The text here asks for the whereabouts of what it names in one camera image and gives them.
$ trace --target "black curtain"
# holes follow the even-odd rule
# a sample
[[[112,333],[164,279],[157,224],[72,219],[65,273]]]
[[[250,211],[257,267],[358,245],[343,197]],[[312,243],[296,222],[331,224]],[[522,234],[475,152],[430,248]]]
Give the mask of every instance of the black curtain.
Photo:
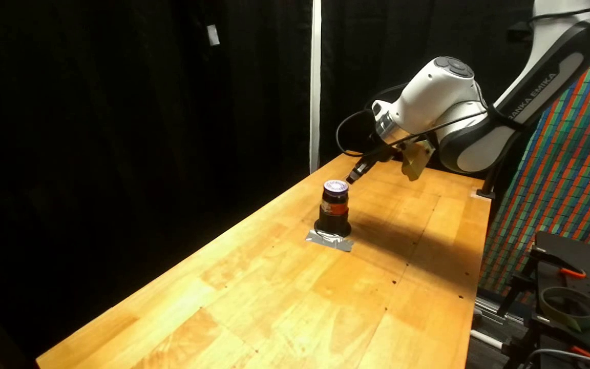
[[[337,123],[362,108],[377,92],[407,83],[437,55],[469,63],[494,103],[518,77],[528,55],[522,21],[528,3],[492,0],[325,0],[324,3],[324,160],[337,156]],[[401,89],[380,98],[395,101]],[[341,144],[361,149],[364,125],[358,114],[341,129]],[[521,140],[501,187],[525,149]]]
[[[27,354],[304,175],[307,13],[0,3],[0,324]]]

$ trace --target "machine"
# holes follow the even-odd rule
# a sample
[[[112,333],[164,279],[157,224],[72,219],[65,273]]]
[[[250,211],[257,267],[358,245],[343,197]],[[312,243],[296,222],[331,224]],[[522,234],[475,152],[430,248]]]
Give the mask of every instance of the machine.
[[[494,169],[522,129],[590,65],[590,0],[535,0],[533,50],[521,77],[485,103],[474,70],[455,58],[434,58],[395,103],[374,101],[374,132],[345,177],[358,180],[374,162],[401,152],[413,180],[437,152],[462,175]]]

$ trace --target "black cable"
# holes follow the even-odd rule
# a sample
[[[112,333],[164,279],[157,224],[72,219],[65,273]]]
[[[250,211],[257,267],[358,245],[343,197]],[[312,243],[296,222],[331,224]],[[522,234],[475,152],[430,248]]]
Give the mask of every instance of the black cable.
[[[401,84],[395,84],[395,87],[390,87],[390,89],[382,89],[379,91],[371,101],[364,103],[362,108],[371,108],[371,104],[380,97],[380,95],[387,95],[387,92],[394,92],[394,91],[401,91],[406,89],[407,83],[401,83]]]
[[[348,149],[343,149],[341,144],[339,144],[337,132],[341,129],[341,125],[345,125],[351,119],[354,119],[354,118],[358,118],[358,114],[362,114],[362,112],[366,112],[366,110],[354,110],[353,114],[343,118],[343,119],[337,123],[337,127],[335,127],[335,145],[337,145],[337,149],[339,149],[341,154],[345,154],[345,156],[356,156],[356,157],[358,157],[361,152],[348,152]],[[425,133],[434,133],[434,132],[445,129],[445,127],[448,127],[448,125],[455,125],[455,123],[461,123],[461,122],[464,122],[464,119],[480,118],[480,114],[485,114],[485,112],[487,112],[487,110],[477,110],[477,112],[471,112],[471,114],[464,114],[464,118],[447,122],[447,123],[443,123],[443,125],[439,125],[439,127],[420,132],[420,133],[411,133],[411,136],[407,136],[407,138],[403,138],[403,140],[394,142],[392,148],[394,148],[394,145],[401,145],[403,142],[413,142],[413,140],[417,140],[417,138],[422,138],[422,136],[425,136]]]
[[[445,129],[445,127],[448,127],[448,125],[455,125],[455,123],[461,123],[461,122],[464,122],[464,119],[480,118],[480,114],[485,114],[485,112],[487,112],[487,110],[477,110],[477,112],[471,112],[471,114],[462,114],[462,118],[452,119],[452,122],[447,122],[447,123],[443,123],[443,125],[439,125],[439,127],[432,127],[432,129],[420,132],[420,133],[407,136],[407,138],[403,138],[403,140],[398,140],[394,145],[400,145],[400,144],[403,144],[403,142],[407,142],[407,140],[411,140],[411,138],[422,138],[422,136],[434,133],[434,132]]]
[[[582,14],[582,13],[590,13],[590,9],[579,9],[579,10],[571,10],[571,13],[550,13],[550,14],[538,14],[533,16],[530,21],[543,21],[543,19],[563,19],[563,16],[574,16],[574,14]]]
[[[358,118],[358,114],[362,114],[362,112],[366,112],[366,110],[354,110],[353,114],[343,118],[343,119],[335,125],[335,145],[337,145],[337,149],[339,149],[341,154],[345,154],[345,156],[358,157],[361,152],[351,152],[351,149],[341,148],[337,133],[339,133],[341,125],[345,125],[351,119],[354,119],[354,118]]]

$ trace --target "metal bracket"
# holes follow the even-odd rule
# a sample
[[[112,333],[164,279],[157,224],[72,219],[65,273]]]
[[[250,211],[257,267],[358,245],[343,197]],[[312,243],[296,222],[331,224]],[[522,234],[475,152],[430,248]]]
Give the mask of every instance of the metal bracket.
[[[321,245],[321,247],[335,248],[335,251],[343,251],[343,253],[351,253],[353,245],[354,245],[348,238],[341,238],[337,234],[325,234],[321,230],[309,230],[307,239],[316,243],[316,245]]]
[[[401,172],[409,180],[417,180],[425,164],[430,162],[434,154],[434,145],[430,142],[413,142],[403,145],[403,157],[401,157]]]

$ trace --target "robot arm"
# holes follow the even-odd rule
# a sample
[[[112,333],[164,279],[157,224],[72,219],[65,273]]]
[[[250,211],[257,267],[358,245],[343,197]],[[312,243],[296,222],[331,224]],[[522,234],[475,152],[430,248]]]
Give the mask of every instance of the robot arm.
[[[513,133],[533,125],[588,65],[590,0],[536,0],[530,58],[492,106],[484,103],[469,65],[455,58],[432,59],[395,103],[373,103],[371,149],[348,183],[390,157],[395,144],[411,145],[406,138],[420,136],[430,136],[448,170],[484,172],[505,154]]]

